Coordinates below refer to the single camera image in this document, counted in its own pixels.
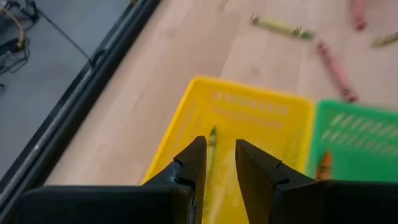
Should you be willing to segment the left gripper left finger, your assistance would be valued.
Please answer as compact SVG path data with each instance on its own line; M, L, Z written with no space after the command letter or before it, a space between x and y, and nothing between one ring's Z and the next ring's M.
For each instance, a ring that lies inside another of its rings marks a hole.
M144 183L155 188L155 224L201 224L206 179L204 136L197 136L173 161Z

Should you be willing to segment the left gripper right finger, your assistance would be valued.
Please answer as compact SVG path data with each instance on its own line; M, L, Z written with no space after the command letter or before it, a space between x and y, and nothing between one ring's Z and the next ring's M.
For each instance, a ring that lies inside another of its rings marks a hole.
M313 179L243 139L235 160L250 224L315 224Z

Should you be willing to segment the yellow green crayon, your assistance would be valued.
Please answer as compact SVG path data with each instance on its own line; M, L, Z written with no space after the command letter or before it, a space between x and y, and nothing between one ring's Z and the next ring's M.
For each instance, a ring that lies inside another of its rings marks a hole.
M293 27L269 19L264 19L256 13L251 16L250 23L256 27L273 30L275 32L302 40L313 40L315 38L315 33L313 31L304 29L300 26Z
M205 194L203 199L203 218L209 215L211 210L211 184L213 177L213 170L216 161L216 143L217 143L217 127L213 126L210 131L208 145L207 145L207 158L206 158L206 181L205 181Z

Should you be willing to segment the orange crayon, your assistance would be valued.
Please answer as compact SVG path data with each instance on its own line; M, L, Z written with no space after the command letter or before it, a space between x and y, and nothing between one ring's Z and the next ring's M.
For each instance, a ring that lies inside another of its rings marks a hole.
M330 151L326 151L317 166L315 179L316 180L328 180L331 179L332 174L332 154Z

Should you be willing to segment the yellow plastic basket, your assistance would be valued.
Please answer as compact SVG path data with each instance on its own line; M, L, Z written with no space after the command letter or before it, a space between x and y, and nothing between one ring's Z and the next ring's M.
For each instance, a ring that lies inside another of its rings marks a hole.
M313 102L299 96L210 77L193 79L176 109L144 180L159 173L197 136L216 128L210 207L205 224L248 224L235 166L235 142L247 142L305 172Z

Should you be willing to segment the green plastic basket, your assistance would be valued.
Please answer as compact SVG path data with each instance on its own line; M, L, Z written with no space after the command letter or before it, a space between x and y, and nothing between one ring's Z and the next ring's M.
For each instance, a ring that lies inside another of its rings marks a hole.
M398 111L319 101L306 175L315 176L327 151L333 179L398 182Z

